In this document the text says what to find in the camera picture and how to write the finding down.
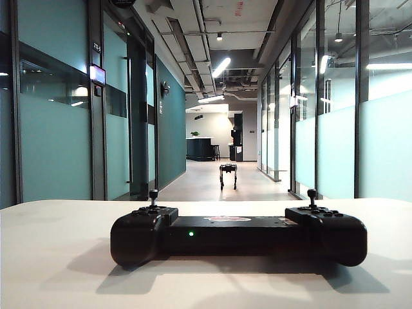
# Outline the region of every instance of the black game controller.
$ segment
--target black game controller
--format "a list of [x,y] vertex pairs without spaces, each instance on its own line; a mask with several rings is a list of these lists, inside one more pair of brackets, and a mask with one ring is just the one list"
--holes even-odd
[[116,263],[136,267],[157,254],[272,255],[311,252],[344,266],[356,266],[367,254],[364,224],[352,216],[316,206],[308,190],[308,207],[287,208],[285,217],[178,216],[177,208],[152,202],[116,220],[110,251]]

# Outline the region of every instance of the black counter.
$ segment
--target black counter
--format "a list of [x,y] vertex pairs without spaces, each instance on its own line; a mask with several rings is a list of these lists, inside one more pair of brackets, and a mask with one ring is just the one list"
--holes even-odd
[[213,161],[211,138],[187,138],[186,158],[194,161]]

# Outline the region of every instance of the thumbstick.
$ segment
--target thumbstick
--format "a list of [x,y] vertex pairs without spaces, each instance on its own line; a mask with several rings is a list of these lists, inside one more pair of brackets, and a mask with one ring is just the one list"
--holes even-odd
[[157,196],[158,196],[158,191],[156,189],[149,191],[149,197],[152,200],[150,207],[156,207]]
[[310,208],[312,208],[312,210],[316,209],[317,206],[315,204],[315,197],[317,196],[317,191],[316,189],[309,189],[308,190],[308,196],[310,198]]
[[155,190],[150,190],[150,192],[149,192],[149,197],[150,198],[157,198],[157,196],[158,196],[158,191],[155,189]]

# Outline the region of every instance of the glass partition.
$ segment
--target glass partition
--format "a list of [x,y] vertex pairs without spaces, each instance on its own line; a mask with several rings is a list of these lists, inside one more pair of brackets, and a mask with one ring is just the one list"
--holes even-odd
[[279,56],[279,87],[277,95],[279,96],[279,120],[278,126],[278,173],[279,179],[289,185],[290,179],[290,86],[291,61],[290,61],[290,42],[283,49]]
[[261,153],[261,170],[267,172],[267,128],[268,128],[268,81],[264,79],[262,83],[262,153]]
[[306,197],[308,188],[315,187],[315,46],[316,12],[297,36],[296,60],[296,193]]
[[275,101],[276,96],[276,66],[274,66],[268,75],[268,122],[267,122],[267,173],[275,180],[279,179],[278,167],[278,142],[279,142],[279,102]]
[[[155,75],[150,65],[146,64],[147,104],[155,110]],[[154,119],[147,125],[147,155],[149,157],[149,189],[155,188],[156,179],[156,137]]]
[[323,92],[318,118],[318,193],[352,198],[355,172],[356,2],[325,1]]
[[8,1],[0,0],[0,209],[16,203],[8,10]]
[[23,200],[89,200],[86,2],[18,0],[18,9]]
[[106,146],[108,198],[129,192],[129,126],[127,120],[127,33],[104,14],[106,70]]
[[360,105],[360,197],[412,201],[412,2],[370,0],[369,100]]

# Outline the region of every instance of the hallway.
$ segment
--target hallway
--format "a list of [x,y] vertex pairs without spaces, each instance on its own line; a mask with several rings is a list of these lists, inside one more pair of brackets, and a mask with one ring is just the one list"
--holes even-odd
[[256,168],[256,162],[236,162],[237,190],[234,173],[223,173],[220,191],[219,166],[228,159],[214,162],[186,161],[186,173],[159,192],[159,201],[267,201],[296,200],[288,194],[288,180],[275,183]]

